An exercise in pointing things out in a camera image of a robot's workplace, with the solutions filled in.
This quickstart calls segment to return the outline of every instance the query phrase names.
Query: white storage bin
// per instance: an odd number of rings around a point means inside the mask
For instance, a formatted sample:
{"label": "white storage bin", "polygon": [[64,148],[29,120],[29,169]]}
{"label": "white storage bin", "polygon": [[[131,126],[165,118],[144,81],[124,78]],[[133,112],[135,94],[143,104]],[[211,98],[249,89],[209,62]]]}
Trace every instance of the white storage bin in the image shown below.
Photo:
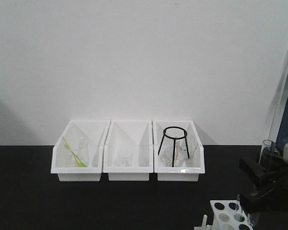
{"label": "white storage bin", "polygon": [[151,121],[112,121],[103,167],[110,181],[148,181],[153,157]]}
{"label": "white storage bin", "polygon": [[[103,147],[110,121],[73,121],[66,126],[53,148],[51,173],[57,173],[60,181],[99,181],[102,172]],[[77,166],[71,154],[65,149],[65,137],[71,144],[84,138],[87,144],[87,167]]]}
{"label": "white storage bin", "polygon": [[[181,127],[187,131],[187,143],[190,158],[186,159],[181,167],[171,167],[161,160],[166,149],[173,146],[173,140],[164,137],[160,155],[158,150],[163,137],[163,130],[167,127]],[[200,173],[205,173],[204,148],[198,137],[193,121],[153,121],[154,129],[154,172],[157,173],[159,181],[198,181]],[[183,136],[183,131],[171,129],[172,137]],[[184,139],[176,140],[182,150],[186,151]]]}

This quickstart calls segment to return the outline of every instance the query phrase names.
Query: small glass beaker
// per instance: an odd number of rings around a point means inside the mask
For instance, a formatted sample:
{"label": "small glass beaker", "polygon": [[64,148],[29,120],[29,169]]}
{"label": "small glass beaker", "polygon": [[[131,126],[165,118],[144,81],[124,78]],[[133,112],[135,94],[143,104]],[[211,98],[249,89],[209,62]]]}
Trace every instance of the small glass beaker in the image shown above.
{"label": "small glass beaker", "polygon": [[64,152],[69,155],[69,164],[71,167],[88,167],[88,140],[77,138],[69,140],[68,145],[64,145]]}
{"label": "small glass beaker", "polygon": [[114,161],[115,167],[131,167],[132,166],[132,154],[131,149],[119,150]]}

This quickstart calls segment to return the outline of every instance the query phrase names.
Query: black wire stand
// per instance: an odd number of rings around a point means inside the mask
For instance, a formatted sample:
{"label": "black wire stand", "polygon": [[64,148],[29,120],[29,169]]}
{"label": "black wire stand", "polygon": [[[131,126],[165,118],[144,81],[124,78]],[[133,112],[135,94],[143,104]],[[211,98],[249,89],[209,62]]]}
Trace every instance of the black wire stand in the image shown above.
{"label": "black wire stand", "polygon": [[[171,137],[171,136],[169,136],[169,135],[166,134],[167,130],[170,129],[170,128],[180,129],[180,130],[183,131],[183,134],[184,134],[184,135],[183,135],[182,137],[180,137],[180,138]],[[181,127],[178,127],[178,126],[170,126],[170,127],[165,128],[165,129],[163,130],[163,136],[162,136],[161,144],[160,144],[160,147],[159,147],[159,150],[158,150],[158,156],[159,156],[159,154],[160,154],[160,150],[161,150],[161,147],[162,147],[162,144],[163,144],[164,137],[167,137],[167,138],[169,138],[169,139],[174,140],[172,167],[174,167],[176,140],[181,140],[181,139],[184,139],[184,140],[185,140],[188,158],[190,158],[189,148],[188,148],[188,143],[187,143],[187,135],[188,135],[187,131],[186,131],[184,128],[181,128]]]}

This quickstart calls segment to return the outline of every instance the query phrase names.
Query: black countertop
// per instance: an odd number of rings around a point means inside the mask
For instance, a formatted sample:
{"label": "black countertop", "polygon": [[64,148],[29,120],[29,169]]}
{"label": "black countertop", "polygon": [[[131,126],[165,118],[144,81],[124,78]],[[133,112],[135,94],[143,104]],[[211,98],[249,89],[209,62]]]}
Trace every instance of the black countertop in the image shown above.
{"label": "black countertop", "polygon": [[[106,173],[100,182],[60,182],[50,173],[52,148],[0,147],[0,230],[192,230],[204,214],[212,224],[210,200],[252,190],[239,158],[260,152],[260,146],[204,146],[206,173],[198,182],[159,182],[154,173],[149,182],[113,182]],[[287,219],[287,213],[262,215],[254,229],[288,229]]]}

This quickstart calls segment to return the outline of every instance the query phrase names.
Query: hole in rack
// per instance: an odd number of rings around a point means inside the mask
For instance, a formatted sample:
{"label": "hole in rack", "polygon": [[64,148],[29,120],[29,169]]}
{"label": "hole in rack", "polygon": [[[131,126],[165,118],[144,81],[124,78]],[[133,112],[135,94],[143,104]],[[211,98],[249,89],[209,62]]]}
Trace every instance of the hole in rack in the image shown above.
{"label": "hole in rack", "polygon": [[220,218],[220,220],[223,221],[223,222],[229,222],[229,216],[226,215],[226,214],[224,214],[224,213],[221,213],[221,214],[219,215],[219,218]]}
{"label": "hole in rack", "polygon": [[235,230],[235,229],[229,224],[224,224],[222,230]]}
{"label": "hole in rack", "polygon": [[229,206],[232,210],[236,210],[236,207],[237,207],[237,210],[239,210],[239,205],[237,205],[236,203],[230,202],[230,203],[228,204],[228,206]]}
{"label": "hole in rack", "polygon": [[251,230],[249,226],[246,226],[245,224],[239,225],[239,230]]}
{"label": "hole in rack", "polygon": [[225,206],[224,206],[223,204],[221,204],[221,203],[215,203],[215,207],[216,207],[216,209],[218,209],[218,210],[223,210],[223,209],[225,209]]}
{"label": "hole in rack", "polygon": [[234,218],[235,218],[235,220],[238,221],[238,222],[243,222],[243,221],[245,220],[244,216],[241,215],[241,214],[235,214],[235,215],[234,215]]}

